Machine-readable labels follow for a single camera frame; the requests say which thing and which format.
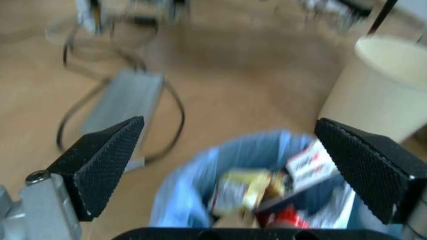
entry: wooden floor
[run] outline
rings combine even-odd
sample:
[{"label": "wooden floor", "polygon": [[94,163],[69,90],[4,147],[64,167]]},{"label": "wooden floor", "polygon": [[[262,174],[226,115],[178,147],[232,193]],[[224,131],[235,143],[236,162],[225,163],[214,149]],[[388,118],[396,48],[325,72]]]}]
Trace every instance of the wooden floor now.
[{"label": "wooden floor", "polygon": [[[167,157],[123,176],[102,216],[83,224],[85,238],[108,239],[146,226],[164,177],[209,146],[280,128],[313,132],[354,42],[373,17],[338,34],[325,22],[304,23],[299,6],[283,2],[273,14],[273,0],[193,1],[190,24],[162,25],[153,41],[134,50],[149,70],[165,74],[176,88],[185,105],[185,127]],[[48,21],[75,14],[74,1],[2,0],[0,6],[0,183],[16,199],[26,175],[60,155],[55,146],[60,119],[97,83],[65,70],[62,47],[44,35]],[[119,25],[117,42],[132,46],[144,38],[141,32]],[[420,29],[392,15],[379,33],[415,40]],[[85,64],[112,75],[124,66],[118,59]],[[66,146],[79,138],[79,126],[94,103],[66,127]],[[160,150],[179,120],[165,92],[143,151]],[[427,156],[413,139],[405,146]]]}]

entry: gray metal plate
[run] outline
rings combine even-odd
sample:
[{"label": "gray metal plate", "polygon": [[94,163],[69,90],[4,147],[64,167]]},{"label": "gray metal plate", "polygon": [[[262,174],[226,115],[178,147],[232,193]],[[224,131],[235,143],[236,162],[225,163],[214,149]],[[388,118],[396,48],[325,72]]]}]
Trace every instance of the gray metal plate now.
[{"label": "gray metal plate", "polygon": [[143,116],[148,126],[159,101],[163,79],[156,73],[120,70],[83,123],[81,133],[97,132],[135,116]]}]

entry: red wrapper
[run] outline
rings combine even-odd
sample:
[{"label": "red wrapper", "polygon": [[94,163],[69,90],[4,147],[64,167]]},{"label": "red wrapper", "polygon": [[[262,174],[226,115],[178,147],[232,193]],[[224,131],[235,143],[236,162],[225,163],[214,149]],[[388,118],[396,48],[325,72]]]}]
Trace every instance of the red wrapper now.
[{"label": "red wrapper", "polygon": [[297,211],[292,205],[278,213],[257,214],[256,219],[261,228],[286,227],[307,229],[310,227],[307,222],[298,216]]}]

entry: screw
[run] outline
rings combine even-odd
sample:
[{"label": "screw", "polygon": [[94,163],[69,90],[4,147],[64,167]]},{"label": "screw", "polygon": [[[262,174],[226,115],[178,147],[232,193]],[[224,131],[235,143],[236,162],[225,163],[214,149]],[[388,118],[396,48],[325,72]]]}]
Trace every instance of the screw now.
[{"label": "screw", "polygon": [[49,174],[49,172],[47,170],[38,170],[38,171],[31,173],[30,175],[28,175],[25,178],[25,185],[30,186],[32,184],[36,184],[36,183],[39,183],[43,180],[46,180],[50,177],[51,177],[51,175]]}]

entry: black cable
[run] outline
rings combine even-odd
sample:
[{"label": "black cable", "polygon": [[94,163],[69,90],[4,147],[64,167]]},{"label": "black cable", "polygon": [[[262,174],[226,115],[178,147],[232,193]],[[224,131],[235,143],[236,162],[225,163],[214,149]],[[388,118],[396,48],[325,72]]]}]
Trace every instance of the black cable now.
[{"label": "black cable", "polygon": [[63,135],[64,135],[64,128],[68,120],[84,105],[86,105],[93,97],[95,97],[99,92],[101,92],[103,89],[105,89],[108,84],[111,82],[110,78],[104,79],[99,85],[97,85],[95,88],[93,88],[91,91],[89,91],[87,94],[85,94],[80,100],[78,100],[74,105],[65,113],[64,117],[62,118],[58,130],[56,132],[56,146],[61,151],[64,152],[64,143],[63,143]]},{"label": "black cable", "polygon": [[[148,19],[148,18],[132,18],[131,19],[135,24],[139,24],[139,25],[153,25],[153,21]],[[157,22],[154,22],[154,29],[155,29],[155,33],[157,34],[158,32],[158,25]],[[62,53],[62,63],[64,65],[64,67],[70,71],[82,74],[88,78],[91,79],[101,79],[100,80],[100,84],[98,86],[96,86],[94,89],[92,89],[91,91],[89,91],[86,95],[84,95],[79,101],[77,101],[64,115],[64,117],[62,118],[58,130],[56,132],[56,146],[60,151],[64,151],[64,144],[63,144],[63,135],[64,135],[64,128],[66,123],[68,122],[68,120],[79,110],[81,109],[84,105],[86,105],[93,97],[95,97],[99,92],[101,92],[103,89],[105,89],[108,84],[111,82],[111,78],[110,77],[101,77],[100,74],[87,69],[83,66],[80,66],[78,64],[75,63],[70,63],[70,61],[68,60],[68,55],[69,52],[72,54],[75,48],[75,37],[76,34],[79,30],[81,26],[80,25],[76,25],[74,27],[74,29],[71,31],[70,35],[68,36],[67,40],[65,41],[64,47],[63,47],[63,53]],[[143,70],[146,71],[147,67],[145,62],[137,56],[133,56],[129,53],[124,52],[123,50],[121,50],[119,47],[114,46],[113,44],[110,45],[110,50],[113,50],[114,53],[116,53],[118,56],[120,56],[121,58],[123,58],[125,61],[127,61],[127,63],[129,65],[133,65],[133,68],[135,70]],[[166,79],[164,80],[164,86],[165,88],[170,92],[170,94],[172,95],[172,97],[175,99],[176,104],[179,108],[180,114],[181,114],[181,121],[179,124],[179,127],[176,131],[176,134],[174,135],[173,139],[169,142],[169,144],[160,152],[155,153],[153,155],[147,156],[145,158],[145,164],[149,164],[154,162],[155,160],[161,159],[163,158],[165,155],[167,155],[172,148],[175,146],[175,144],[177,143],[181,132],[184,128],[184,124],[185,124],[185,120],[186,120],[186,115],[185,115],[185,109],[184,109],[184,104],[182,103],[180,97],[178,96],[177,92],[175,91],[175,89],[173,88],[173,86],[170,84],[170,82],[168,82]]]},{"label": "black cable", "polygon": [[158,159],[163,158],[172,150],[172,148],[174,148],[175,144],[177,143],[178,139],[180,138],[181,132],[183,131],[183,128],[184,128],[184,124],[186,122],[186,111],[184,109],[184,104],[181,101],[180,97],[178,96],[177,92],[172,87],[171,83],[169,81],[167,81],[166,79],[164,80],[164,86],[170,92],[172,97],[175,99],[176,104],[178,105],[179,111],[181,113],[181,122],[179,124],[178,130],[176,131],[176,134],[173,137],[172,141],[170,141],[170,143],[160,152],[145,157],[145,165],[150,164],[150,163],[152,163]]}]

